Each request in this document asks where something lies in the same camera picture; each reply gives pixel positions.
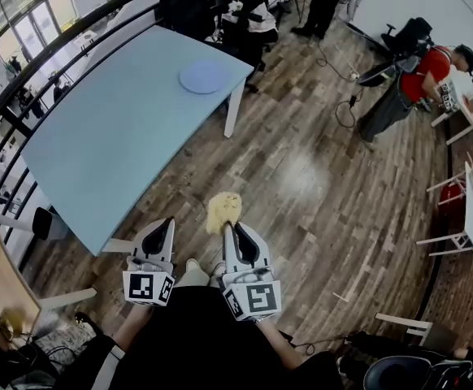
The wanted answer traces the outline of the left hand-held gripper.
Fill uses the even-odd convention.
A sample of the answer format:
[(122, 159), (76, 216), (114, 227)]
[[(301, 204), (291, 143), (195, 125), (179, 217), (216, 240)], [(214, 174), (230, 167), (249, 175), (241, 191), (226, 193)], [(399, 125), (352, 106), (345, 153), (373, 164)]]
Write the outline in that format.
[(134, 251), (123, 271), (124, 297), (138, 305), (166, 306), (175, 285), (171, 262), (176, 222), (152, 222), (133, 238)]

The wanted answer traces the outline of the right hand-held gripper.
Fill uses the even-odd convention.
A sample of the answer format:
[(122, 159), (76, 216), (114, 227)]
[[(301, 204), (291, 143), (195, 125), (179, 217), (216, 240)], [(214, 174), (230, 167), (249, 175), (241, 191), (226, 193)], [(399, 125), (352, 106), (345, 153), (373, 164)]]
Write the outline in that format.
[(222, 296), (236, 321), (260, 321), (282, 310), (280, 281), (274, 277), (265, 240), (238, 222), (223, 227)]

